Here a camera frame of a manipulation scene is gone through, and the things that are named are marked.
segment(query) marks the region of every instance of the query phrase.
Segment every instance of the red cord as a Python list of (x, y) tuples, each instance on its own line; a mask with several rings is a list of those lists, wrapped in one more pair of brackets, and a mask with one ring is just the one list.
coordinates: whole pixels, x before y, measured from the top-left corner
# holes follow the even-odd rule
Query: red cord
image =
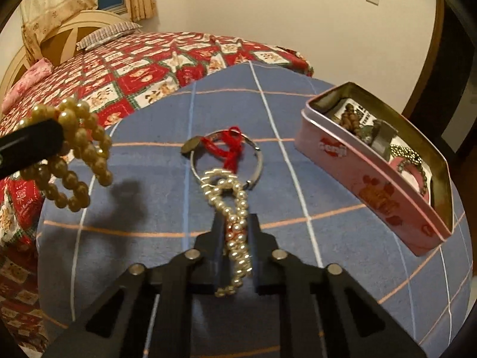
[(231, 126), (227, 131), (220, 134), (220, 139), (228, 146), (228, 151), (220, 149), (212, 140), (201, 138), (204, 147), (214, 156), (224, 158), (224, 169), (237, 173), (239, 159), (242, 156), (242, 131), (237, 126)]

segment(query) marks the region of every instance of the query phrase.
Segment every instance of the wooden bead bracelet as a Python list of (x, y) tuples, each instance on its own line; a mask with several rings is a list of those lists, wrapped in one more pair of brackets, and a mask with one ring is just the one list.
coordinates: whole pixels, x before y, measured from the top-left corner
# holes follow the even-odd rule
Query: wooden bead bracelet
[[(77, 159), (82, 159), (89, 166), (101, 186), (109, 186), (113, 182), (113, 174), (108, 170), (107, 160), (109, 149), (113, 142), (104, 128), (98, 125), (98, 116), (90, 113), (87, 102), (77, 102), (73, 98), (66, 98), (58, 107), (35, 105), (30, 118), (23, 118), (17, 127), (25, 128), (29, 125), (53, 118), (63, 127), (64, 142), (58, 155), (48, 158), (47, 164), (37, 163), (20, 171), (24, 180), (34, 180), (37, 187), (45, 193), (49, 200), (63, 209), (66, 206), (77, 212), (90, 205), (89, 189), (85, 182), (79, 181), (74, 171), (68, 170), (68, 164), (62, 156), (72, 150)], [(99, 142), (95, 147), (91, 139)], [(61, 179), (63, 186), (73, 191), (68, 198), (58, 187), (50, 183), (54, 175)]]

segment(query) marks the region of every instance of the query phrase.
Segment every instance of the white pearl necklace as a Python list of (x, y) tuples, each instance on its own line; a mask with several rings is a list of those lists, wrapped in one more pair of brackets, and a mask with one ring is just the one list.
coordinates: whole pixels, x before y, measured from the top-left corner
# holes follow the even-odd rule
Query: white pearl necklace
[[(211, 178), (217, 177), (220, 179), (215, 186), (209, 183)], [(226, 219), (224, 251), (234, 263), (234, 276), (230, 285), (218, 288), (215, 296), (233, 295), (237, 292), (237, 288), (243, 285), (243, 277), (250, 276), (252, 273), (246, 234), (247, 216), (249, 215), (247, 193), (243, 190), (243, 185), (237, 177), (231, 171), (222, 168), (206, 171), (200, 181), (208, 203), (221, 212)], [(235, 196), (235, 211), (222, 200), (221, 194), (224, 190), (232, 190)]]

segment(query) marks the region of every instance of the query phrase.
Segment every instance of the metal screw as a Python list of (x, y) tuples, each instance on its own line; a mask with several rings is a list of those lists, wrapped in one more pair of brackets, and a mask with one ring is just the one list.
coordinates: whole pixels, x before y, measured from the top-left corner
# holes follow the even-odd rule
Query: metal screw
[(200, 252), (197, 249), (189, 249), (184, 253), (184, 255), (189, 260), (195, 260), (200, 256)]
[(338, 264), (330, 264), (328, 265), (328, 272), (334, 274), (335, 276), (338, 276), (343, 273), (343, 268), (340, 267)]
[(130, 274), (137, 276), (138, 274), (141, 274), (145, 271), (145, 267), (142, 264), (132, 264), (129, 268), (128, 271)]
[(272, 257), (276, 260), (283, 260), (284, 258), (287, 258), (288, 257), (288, 253), (285, 252), (285, 250), (282, 250), (282, 249), (275, 249), (272, 253), (271, 253)]

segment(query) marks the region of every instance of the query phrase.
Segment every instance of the pillow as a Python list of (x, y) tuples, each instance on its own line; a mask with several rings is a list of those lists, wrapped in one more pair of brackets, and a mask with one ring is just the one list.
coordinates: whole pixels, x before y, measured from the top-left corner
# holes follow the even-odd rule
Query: pillow
[(85, 51), (85, 52), (88, 52), (88, 51), (95, 50), (95, 49), (97, 49), (99, 46), (102, 46), (103, 44), (109, 43), (109, 42), (111, 42), (111, 41), (113, 41), (113, 40), (122, 38), (122, 37), (124, 37), (124, 36), (133, 34), (133, 33), (135, 33), (135, 32), (136, 32), (136, 30), (128, 30), (128, 31), (120, 32), (120, 33), (115, 34), (115, 35), (111, 35), (111, 36), (107, 37), (106, 39), (99, 40), (99, 41), (97, 41), (96, 43), (93, 43), (92, 45), (86, 47), (86, 48), (84, 49), (84, 51)]
[(49, 77), (53, 73), (54, 66), (46, 58), (40, 59), (31, 66), (20, 80), (8, 91), (1, 104), (3, 114), (8, 114), (12, 107), (23, 98), (25, 93), (34, 85)]
[(88, 36), (85, 36), (80, 42), (76, 43), (76, 48), (78, 51), (84, 50), (86, 47), (99, 42), (100, 40), (104, 40), (112, 35), (116, 35), (125, 31), (137, 30), (138, 28), (142, 28), (142, 26), (130, 21), (112, 24), (108, 27), (100, 28), (99, 30), (90, 33)]

